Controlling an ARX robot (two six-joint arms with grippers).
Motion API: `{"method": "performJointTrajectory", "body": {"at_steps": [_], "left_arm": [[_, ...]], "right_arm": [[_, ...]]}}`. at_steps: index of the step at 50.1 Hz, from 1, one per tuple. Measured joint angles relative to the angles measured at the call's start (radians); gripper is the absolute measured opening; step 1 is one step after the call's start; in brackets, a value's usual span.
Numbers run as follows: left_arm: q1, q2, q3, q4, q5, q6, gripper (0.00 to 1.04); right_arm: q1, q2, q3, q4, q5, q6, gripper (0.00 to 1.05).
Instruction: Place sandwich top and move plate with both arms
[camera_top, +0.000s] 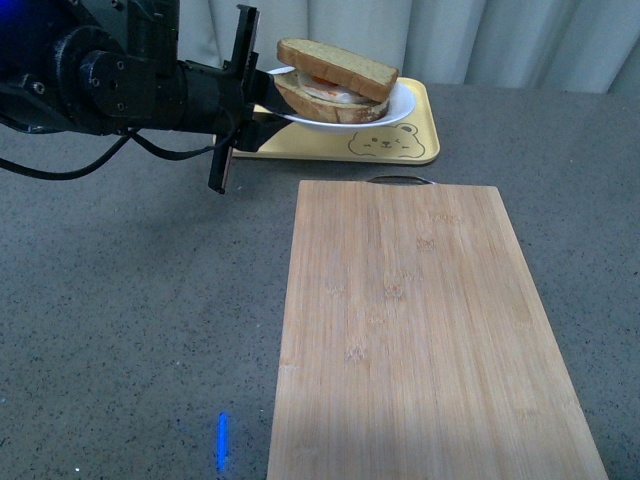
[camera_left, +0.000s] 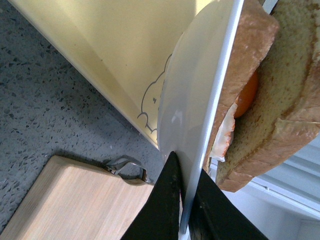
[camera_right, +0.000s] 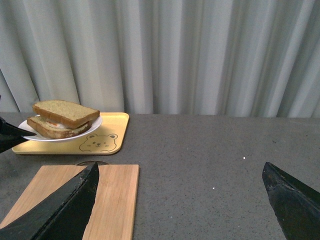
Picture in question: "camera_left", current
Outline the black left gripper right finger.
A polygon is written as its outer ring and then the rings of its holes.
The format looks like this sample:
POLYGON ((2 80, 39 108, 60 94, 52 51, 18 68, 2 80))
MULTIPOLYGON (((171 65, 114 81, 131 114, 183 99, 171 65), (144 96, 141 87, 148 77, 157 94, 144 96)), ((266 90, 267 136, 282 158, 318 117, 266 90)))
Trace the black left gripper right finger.
POLYGON ((267 237, 201 171, 189 217, 192 240, 266 240, 267 237))

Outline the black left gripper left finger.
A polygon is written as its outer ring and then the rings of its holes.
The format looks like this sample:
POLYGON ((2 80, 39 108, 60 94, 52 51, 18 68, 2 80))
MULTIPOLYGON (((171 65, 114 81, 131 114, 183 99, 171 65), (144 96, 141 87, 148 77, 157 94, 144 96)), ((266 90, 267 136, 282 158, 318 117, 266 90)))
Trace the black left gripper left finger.
POLYGON ((179 238, 181 168, 171 152, 151 194, 123 240, 177 240, 179 238))

